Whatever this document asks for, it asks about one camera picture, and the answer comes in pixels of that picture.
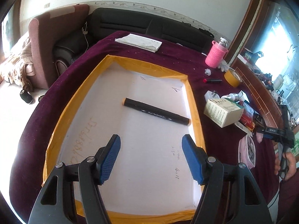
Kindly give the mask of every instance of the black marker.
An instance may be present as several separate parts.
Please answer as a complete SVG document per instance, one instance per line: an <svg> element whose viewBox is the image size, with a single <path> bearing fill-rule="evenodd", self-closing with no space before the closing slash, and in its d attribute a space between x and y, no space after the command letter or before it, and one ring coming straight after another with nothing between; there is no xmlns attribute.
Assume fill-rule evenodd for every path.
<svg viewBox="0 0 299 224"><path fill-rule="evenodd" d="M221 79L204 79L204 83L208 83L208 82L219 83L219 82L222 82L222 80Z"/></svg>
<svg viewBox="0 0 299 224"><path fill-rule="evenodd" d="M123 105L182 125L191 124L191 120L186 117L132 99L125 98Z"/></svg>

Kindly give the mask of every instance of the black sofa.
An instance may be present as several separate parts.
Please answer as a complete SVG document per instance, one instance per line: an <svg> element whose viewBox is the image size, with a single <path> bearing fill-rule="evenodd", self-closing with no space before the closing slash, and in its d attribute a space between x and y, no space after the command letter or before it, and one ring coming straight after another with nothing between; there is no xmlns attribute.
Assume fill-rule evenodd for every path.
<svg viewBox="0 0 299 224"><path fill-rule="evenodd" d="M98 8L86 18L86 39L82 30L73 31L59 40L53 55L56 61L70 66L89 47L108 35L119 31L145 34L179 43L188 48L207 54L214 35L207 30L197 29L190 24L161 16L114 8Z"/></svg>

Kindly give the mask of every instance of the blue gripper pad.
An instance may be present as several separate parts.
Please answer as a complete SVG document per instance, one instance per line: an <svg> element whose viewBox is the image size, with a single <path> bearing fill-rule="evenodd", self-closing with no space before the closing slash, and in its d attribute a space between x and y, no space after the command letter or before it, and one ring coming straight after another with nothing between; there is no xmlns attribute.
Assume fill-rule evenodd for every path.
<svg viewBox="0 0 299 224"><path fill-rule="evenodd" d="M198 184L204 183L203 170L205 170L205 158L207 157L204 150L197 147L189 134L182 138L182 149L185 154L192 177Z"/></svg>
<svg viewBox="0 0 299 224"><path fill-rule="evenodd" d="M101 162L100 185L109 179L120 149L121 138L118 135L113 135L99 157L99 161Z"/></svg>

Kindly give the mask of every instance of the box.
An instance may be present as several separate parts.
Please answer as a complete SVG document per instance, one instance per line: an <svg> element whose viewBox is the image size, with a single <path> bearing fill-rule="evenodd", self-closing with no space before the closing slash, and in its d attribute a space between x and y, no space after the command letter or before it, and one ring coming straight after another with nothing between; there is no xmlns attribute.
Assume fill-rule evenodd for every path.
<svg viewBox="0 0 299 224"><path fill-rule="evenodd" d="M204 114L221 128L240 120L244 108L230 99L209 99Z"/></svg>
<svg viewBox="0 0 299 224"><path fill-rule="evenodd" d="M239 95L239 100L240 100L240 101L244 101L244 102L246 102L247 104L249 104L249 99L248 99L246 93L244 93L244 92L241 90L241 91L238 93L238 95Z"/></svg>
<svg viewBox="0 0 299 224"><path fill-rule="evenodd" d="M251 108L247 103L240 101L240 105L244 107L243 114L241 116L240 122L246 126L250 131L255 128L255 123L253 122L253 115L255 113L254 109Z"/></svg>
<svg viewBox="0 0 299 224"><path fill-rule="evenodd" d="M240 61L242 61L249 68L253 68L253 65L249 62L249 60L247 58L245 58L244 56L242 56L240 54L238 54L238 58L239 58Z"/></svg>

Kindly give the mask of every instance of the white tiled floor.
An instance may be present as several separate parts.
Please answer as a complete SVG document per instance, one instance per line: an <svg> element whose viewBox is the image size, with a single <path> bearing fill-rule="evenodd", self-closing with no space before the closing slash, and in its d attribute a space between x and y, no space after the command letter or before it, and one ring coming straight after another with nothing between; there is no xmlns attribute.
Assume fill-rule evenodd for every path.
<svg viewBox="0 0 299 224"><path fill-rule="evenodd" d="M0 84L0 191L9 201L9 178L11 166L16 156L19 139L38 104L38 97L47 90L35 89L31 93L33 102L28 105L20 98L21 87L2 82Z"/></svg>

